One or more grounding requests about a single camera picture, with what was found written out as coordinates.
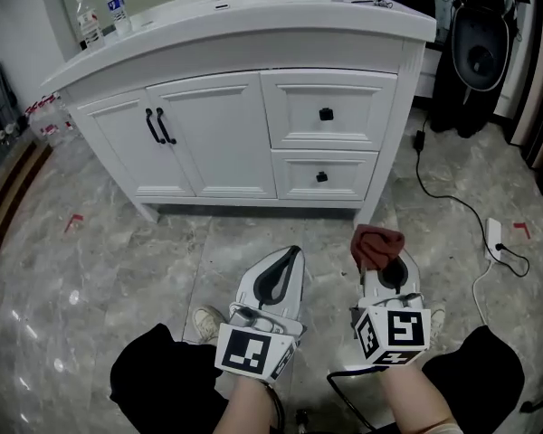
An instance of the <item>human arm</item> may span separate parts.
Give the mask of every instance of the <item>human arm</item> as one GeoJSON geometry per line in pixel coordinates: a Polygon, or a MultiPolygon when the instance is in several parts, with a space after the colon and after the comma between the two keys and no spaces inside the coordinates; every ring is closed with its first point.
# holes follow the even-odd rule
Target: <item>human arm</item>
{"type": "Polygon", "coordinates": [[[269,434],[273,404],[259,381],[238,376],[214,434],[269,434]]]}
{"type": "Polygon", "coordinates": [[[386,399],[402,434],[421,434],[436,426],[454,424],[443,395],[414,364],[380,373],[386,399]]]}

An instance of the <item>brown cloth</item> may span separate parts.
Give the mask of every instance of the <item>brown cloth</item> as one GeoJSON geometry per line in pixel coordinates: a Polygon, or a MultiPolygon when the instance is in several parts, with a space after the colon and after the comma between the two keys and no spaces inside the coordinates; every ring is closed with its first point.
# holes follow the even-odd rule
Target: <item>brown cloth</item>
{"type": "Polygon", "coordinates": [[[398,231],[358,225],[352,237],[350,252],[358,270],[361,271],[362,267],[367,270],[383,270],[398,257],[404,246],[405,236],[398,231]]]}

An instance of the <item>white sneaker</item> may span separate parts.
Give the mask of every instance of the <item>white sneaker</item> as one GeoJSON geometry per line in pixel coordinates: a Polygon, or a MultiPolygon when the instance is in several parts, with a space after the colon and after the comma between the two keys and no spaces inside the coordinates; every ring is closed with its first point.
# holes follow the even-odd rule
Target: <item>white sneaker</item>
{"type": "Polygon", "coordinates": [[[199,306],[193,311],[193,326],[200,344],[211,344],[219,336],[219,325],[227,323],[225,317],[211,306],[199,306]]]}
{"type": "Polygon", "coordinates": [[[443,331],[445,316],[446,311],[443,304],[433,304],[431,306],[431,348],[436,345],[436,341],[443,331]]]}

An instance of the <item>bathroom vanity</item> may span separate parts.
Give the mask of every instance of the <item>bathroom vanity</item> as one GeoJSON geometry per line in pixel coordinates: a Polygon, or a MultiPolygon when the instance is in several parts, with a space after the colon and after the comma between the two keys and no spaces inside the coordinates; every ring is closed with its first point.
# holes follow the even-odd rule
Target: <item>bathroom vanity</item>
{"type": "Polygon", "coordinates": [[[400,4],[177,0],[43,84],[150,221],[155,204],[357,209],[369,222],[434,19],[400,4]]]}

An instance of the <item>power strip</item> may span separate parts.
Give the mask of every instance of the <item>power strip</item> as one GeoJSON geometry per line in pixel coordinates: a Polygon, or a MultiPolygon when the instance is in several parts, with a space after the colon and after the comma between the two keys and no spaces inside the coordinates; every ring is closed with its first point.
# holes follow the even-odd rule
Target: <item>power strip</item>
{"type": "Polygon", "coordinates": [[[489,250],[485,246],[485,258],[488,260],[500,260],[500,250],[497,250],[497,244],[501,243],[500,240],[500,222],[489,217],[487,219],[486,233],[487,233],[487,244],[489,245],[489,250]]]}

